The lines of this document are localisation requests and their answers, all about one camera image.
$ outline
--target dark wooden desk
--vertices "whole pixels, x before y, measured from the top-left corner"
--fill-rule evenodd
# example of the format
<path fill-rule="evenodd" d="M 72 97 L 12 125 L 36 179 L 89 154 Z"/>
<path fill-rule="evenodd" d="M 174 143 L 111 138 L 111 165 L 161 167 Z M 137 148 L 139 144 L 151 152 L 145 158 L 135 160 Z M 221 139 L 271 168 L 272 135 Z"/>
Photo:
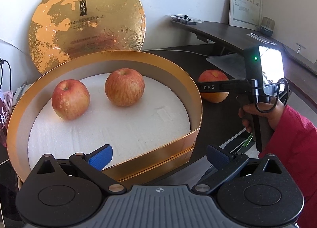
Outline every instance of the dark wooden desk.
<path fill-rule="evenodd" d="M 262 36 L 262 34 L 246 28 L 228 26 L 227 24 L 209 21 L 197 23 L 196 25 L 186 25 L 172 21 L 172 24 L 175 25 L 175 27 L 188 30 L 199 36 L 219 43 L 235 53 L 242 54 L 243 50 L 246 48 L 264 45 L 262 42 L 246 35 L 254 33 Z M 271 40 L 279 46 L 282 45 L 277 40 L 272 38 Z M 317 113 L 317 76 L 305 69 L 296 61 L 302 61 L 305 65 L 308 65 L 312 69 L 315 69 L 316 67 L 302 55 L 296 53 L 287 46 L 286 48 L 291 54 L 291 57 L 283 50 L 281 50 L 281 52 L 283 56 L 284 75 L 288 79 L 290 88 L 305 103 L 307 103 L 313 111 Z"/>

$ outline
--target gold box lid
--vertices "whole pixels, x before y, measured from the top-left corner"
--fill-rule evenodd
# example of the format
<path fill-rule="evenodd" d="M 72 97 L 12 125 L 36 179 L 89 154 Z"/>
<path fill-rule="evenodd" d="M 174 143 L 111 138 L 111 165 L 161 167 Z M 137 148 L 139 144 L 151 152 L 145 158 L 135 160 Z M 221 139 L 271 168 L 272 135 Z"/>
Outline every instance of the gold box lid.
<path fill-rule="evenodd" d="M 29 47 L 41 74 L 90 53 L 140 51 L 145 14 L 140 0 L 42 0 L 32 17 Z"/>

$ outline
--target human hand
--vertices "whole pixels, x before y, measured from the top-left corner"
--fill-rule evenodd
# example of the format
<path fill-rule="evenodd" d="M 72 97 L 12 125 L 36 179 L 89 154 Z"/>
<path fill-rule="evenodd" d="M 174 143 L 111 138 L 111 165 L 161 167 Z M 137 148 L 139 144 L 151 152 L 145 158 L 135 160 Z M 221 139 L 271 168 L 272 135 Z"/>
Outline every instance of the human hand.
<path fill-rule="evenodd" d="M 269 110 L 272 108 L 273 104 L 275 103 L 275 99 L 272 99 L 270 103 L 258 103 L 258 107 L 260 110 Z M 275 130 L 277 127 L 278 122 L 280 121 L 285 106 L 282 104 L 280 100 L 278 100 L 276 107 L 269 113 L 260 113 L 257 111 L 254 103 L 247 104 L 243 106 L 243 109 L 239 109 L 239 117 L 243 118 L 245 113 L 250 113 L 258 116 L 266 117 L 268 120 L 268 124 L 270 127 Z M 246 127 L 247 132 L 252 132 L 252 128 L 250 126 L 250 122 L 247 119 L 242 119 L 242 125 Z"/>

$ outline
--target framed certificate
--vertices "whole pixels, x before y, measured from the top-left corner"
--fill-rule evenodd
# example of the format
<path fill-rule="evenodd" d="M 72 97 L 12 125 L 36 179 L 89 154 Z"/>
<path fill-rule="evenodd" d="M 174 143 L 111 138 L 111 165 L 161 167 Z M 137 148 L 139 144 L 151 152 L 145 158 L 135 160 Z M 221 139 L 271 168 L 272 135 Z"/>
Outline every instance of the framed certificate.
<path fill-rule="evenodd" d="M 258 30 L 262 0 L 230 0 L 229 25 Z"/>

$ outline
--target apple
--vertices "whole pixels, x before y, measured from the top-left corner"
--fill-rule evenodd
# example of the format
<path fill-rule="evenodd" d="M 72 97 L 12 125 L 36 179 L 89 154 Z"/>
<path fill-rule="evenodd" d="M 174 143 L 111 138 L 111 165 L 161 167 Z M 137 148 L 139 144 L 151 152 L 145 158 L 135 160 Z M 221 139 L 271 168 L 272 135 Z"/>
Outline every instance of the apple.
<path fill-rule="evenodd" d="M 73 120 L 81 116 L 87 110 L 89 103 L 88 89 L 78 80 L 63 80 L 53 91 L 53 109 L 65 120 Z"/>
<path fill-rule="evenodd" d="M 108 99 L 117 106 L 136 103 L 144 92 L 144 79 L 136 70 L 122 68 L 109 75 L 105 83 Z"/>
<path fill-rule="evenodd" d="M 228 77 L 218 70 L 206 70 L 200 74 L 198 82 L 203 81 L 219 81 L 219 80 L 228 80 Z M 201 97 L 211 103 L 220 103 L 225 100 L 228 96 L 228 92 L 223 93 L 200 93 Z"/>

